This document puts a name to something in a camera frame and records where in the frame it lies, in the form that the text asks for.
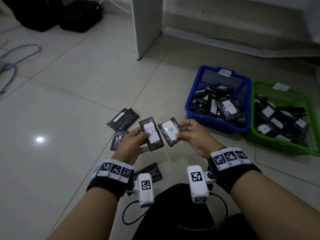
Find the plastic basket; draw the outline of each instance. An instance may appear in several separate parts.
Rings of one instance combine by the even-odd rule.
[[[199,67],[197,76],[194,80],[185,106],[187,118],[195,119],[204,126],[210,127],[226,134],[245,132],[250,129],[252,82],[248,77],[238,75],[235,71],[232,71],[230,77],[220,75],[218,72],[221,69],[232,71],[223,67],[214,68],[206,65]],[[219,120],[211,116],[201,115],[190,111],[189,104],[192,101],[192,95],[194,94],[194,92],[213,84],[222,84],[223,86],[234,89],[233,97],[238,100],[240,111],[247,113],[247,121],[244,128],[239,128],[229,122]]]
[[[301,92],[295,91],[290,88],[288,91],[281,91],[273,89],[275,83],[265,83],[261,81],[256,81],[253,83],[252,88],[252,105],[251,105],[251,128],[244,134],[245,139],[248,141],[253,141],[255,143],[264,145],[266,147],[273,148],[275,150],[281,151],[282,153],[298,156],[298,155],[314,155],[320,157],[320,137],[319,128],[316,113],[314,112],[311,100],[309,97],[303,95]],[[303,147],[288,141],[283,141],[275,138],[271,138],[258,133],[254,129],[254,95],[261,94],[266,96],[275,106],[295,106],[303,107],[306,109],[308,114],[303,119],[310,123],[310,126],[306,133],[305,142],[308,147]]]

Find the green plastic basket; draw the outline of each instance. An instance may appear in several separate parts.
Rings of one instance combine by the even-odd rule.
[[[275,83],[265,83],[262,81],[256,81],[252,84],[252,99],[251,99],[251,127],[250,130],[244,134],[244,137],[248,141],[264,145],[266,147],[273,148],[291,156],[310,154],[320,157],[320,136],[318,121],[316,113],[314,112],[312,102],[309,97],[303,95],[301,92],[295,91],[290,88],[287,91],[281,91],[273,89]],[[295,106],[303,107],[307,111],[307,116],[303,119],[310,125],[307,129],[305,142],[308,147],[303,147],[288,141],[283,141],[275,138],[271,138],[262,134],[259,134],[254,129],[254,95],[261,94],[266,96],[269,101],[278,106]]]

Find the tile floor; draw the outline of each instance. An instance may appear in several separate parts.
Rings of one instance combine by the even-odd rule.
[[[17,23],[0,16],[0,33]],[[265,60],[161,35],[142,60],[136,61],[132,21],[107,15],[84,34],[55,27],[39,33],[17,27],[2,34],[5,49],[39,44],[42,52],[18,66],[18,76],[0,97],[1,239],[45,239],[84,195],[95,165],[110,158],[113,130],[106,123],[124,107],[141,119],[156,122],[186,117],[184,104],[201,65],[222,66],[252,80],[279,81],[310,94],[319,115],[319,86],[313,69],[292,60]],[[14,61],[30,50],[15,52]],[[0,87],[10,79],[2,74]],[[131,128],[138,127],[135,122]],[[241,147],[262,172],[320,210],[320,159],[290,157],[245,141],[238,135],[210,130],[227,146]],[[43,137],[42,143],[36,142]],[[140,156],[135,169],[157,162],[163,180],[158,194],[176,183],[187,183],[186,167],[206,161],[181,142]],[[219,186],[214,192],[227,202],[230,214],[239,212]],[[131,239],[138,226],[121,221],[118,206],[110,239]],[[208,203],[214,221],[222,222],[219,199]],[[144,210],[131,207],[127,220]]]

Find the blue plastic basket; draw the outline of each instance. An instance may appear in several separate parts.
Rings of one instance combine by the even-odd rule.
[[[186,102],[186,113],[188,119],[195,119],[200,124],[221,131],[226,134],[235,134],[245,132],[250,129],[250,118],[251,118],[251,80],[242,75],[238,75],[235,71],[232,71],[230,77],[218,74],[221,69],[226,69],[223,67],[210,67],[203,65],[199,67],[197,76],[194,80],[192,89],[190,91],[188,100]],[[196,90],[200,90],[212,84],[222,84],[223,86],[233,88],[233,97],[239,102],[239,109],[242,112],[247,113],[246,126],[244,128],[239,128],[229,122],[216,119],[211,116],[201,115],[191,112],[189,109],[189,104],[192,101],[192,95]]]

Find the forearm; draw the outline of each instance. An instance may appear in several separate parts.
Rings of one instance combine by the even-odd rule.
[[[48,240],[108,239],[117,206],[114,194],[94,187],[82,197]]]
[[[320,239],[320,213],[258,171],[244,174],[231,197],[260,239]]]

